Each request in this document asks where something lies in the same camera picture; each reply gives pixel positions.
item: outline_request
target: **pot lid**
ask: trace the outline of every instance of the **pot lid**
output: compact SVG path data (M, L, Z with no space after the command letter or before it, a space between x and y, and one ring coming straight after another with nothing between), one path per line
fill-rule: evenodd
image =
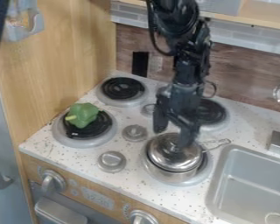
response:
M184 148L177 147L178 133L168 133L153 138L147 144L147 154L153 164L170 172L187 172L200 165L202 149L197 143Z

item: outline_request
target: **toy pepper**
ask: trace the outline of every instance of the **toy pepper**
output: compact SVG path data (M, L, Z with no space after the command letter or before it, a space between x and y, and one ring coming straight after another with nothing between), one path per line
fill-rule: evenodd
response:
M89 102L75 103L70 107L65 119L75 127L84 129L96 119L98 113L99 109Z

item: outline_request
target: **sink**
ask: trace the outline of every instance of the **sink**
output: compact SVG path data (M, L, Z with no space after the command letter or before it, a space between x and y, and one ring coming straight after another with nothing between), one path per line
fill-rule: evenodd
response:
M220 155L206 206L233 224L280 224L280 159L228 146Z

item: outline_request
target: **silver knob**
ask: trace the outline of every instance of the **silver knob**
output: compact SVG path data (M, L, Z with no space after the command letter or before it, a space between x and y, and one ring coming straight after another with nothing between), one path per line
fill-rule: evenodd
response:
M61 193L67 189L67 182L55 171L44 171L42 179L41 191L44 195Z
M131 224L158 224L158 220L142 210L134 210L129 215Z

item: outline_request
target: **wooden backsplash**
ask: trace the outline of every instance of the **wooden backsplash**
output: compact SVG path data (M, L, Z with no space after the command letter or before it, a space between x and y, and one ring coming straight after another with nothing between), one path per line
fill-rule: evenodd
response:
M160 55L152 46L148 31L118 24L116 26L117 69L131 73L132 53ZM154 80L170 81L172 58L163 58L162 71L149 73ZM280 55L215 43L212 68L207 78L218 85L218 96L280 111L273 89L280 84Z

